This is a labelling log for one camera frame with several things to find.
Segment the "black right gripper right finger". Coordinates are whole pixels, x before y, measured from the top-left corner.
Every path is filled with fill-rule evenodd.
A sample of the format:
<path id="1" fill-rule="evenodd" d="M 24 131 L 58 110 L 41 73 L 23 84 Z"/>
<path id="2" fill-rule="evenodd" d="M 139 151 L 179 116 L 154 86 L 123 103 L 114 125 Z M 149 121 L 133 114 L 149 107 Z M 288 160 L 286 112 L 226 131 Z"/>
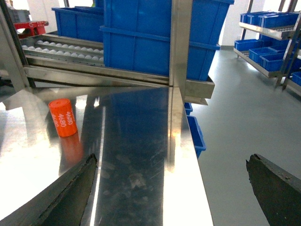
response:
<path id="1" fill-rule="evenodd" d="M 271 226 L 301 224 L 301 180 L 259 154 L 246 161 L 253 193 Z"/>

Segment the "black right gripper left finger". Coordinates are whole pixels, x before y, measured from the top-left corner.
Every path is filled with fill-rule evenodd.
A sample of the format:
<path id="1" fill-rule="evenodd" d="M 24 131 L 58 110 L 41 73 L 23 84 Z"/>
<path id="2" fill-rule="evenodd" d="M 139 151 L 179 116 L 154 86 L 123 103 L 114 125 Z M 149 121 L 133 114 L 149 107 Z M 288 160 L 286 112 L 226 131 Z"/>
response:
<path id="1" fill-rule="evenodd" d="M 26 204 L 0 221 L 2 226 L 79 226 L 96 171 L 94 154 L 76 163 Z"/>

